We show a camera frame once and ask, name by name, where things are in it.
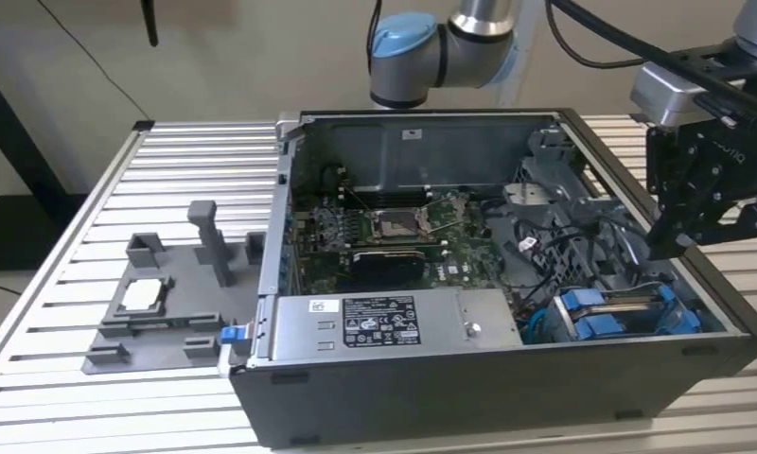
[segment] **aluminum rail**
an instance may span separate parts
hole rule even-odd
[[[622,115],[585,120],[644,180],[644,128]],[[274,162],[273,123],[157,123],[132,134],[0,327],[0,453],[268,452],[214,368],[85,375],[81,365],[126,266],[130,233],[198,244],[186,207],[213,199],[225,238],[244,240],[266,226]],[[704,250],[757,309],[757,239]],[[757,360],[734,377],[697,384],[652,421],[337,451],[356,447],[405,454],[757,454]]]

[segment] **power supply label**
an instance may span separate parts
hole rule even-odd
[[[353,347],[420,344],[414,298],[342,299],[344,344]]]

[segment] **black stand leg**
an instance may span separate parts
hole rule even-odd
[[[0,150],[33,194],[0,197],[0,270],[31,270],[50,252],[83,196],[63,191],[1,93]]]

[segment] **circuit board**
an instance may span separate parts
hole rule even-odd
[[[301,293],[462,287],[502,288],[512,298],[480,203],[457,190],[430,192],[428,200],[346,209],[320,198],[296,212]]]

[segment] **open computer tower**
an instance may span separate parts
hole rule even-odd
[[[654,202],[574,112],[305,112],[280,153],[229,375],[262,445],[649,418],[757,358],[698,248],[648,260]]]

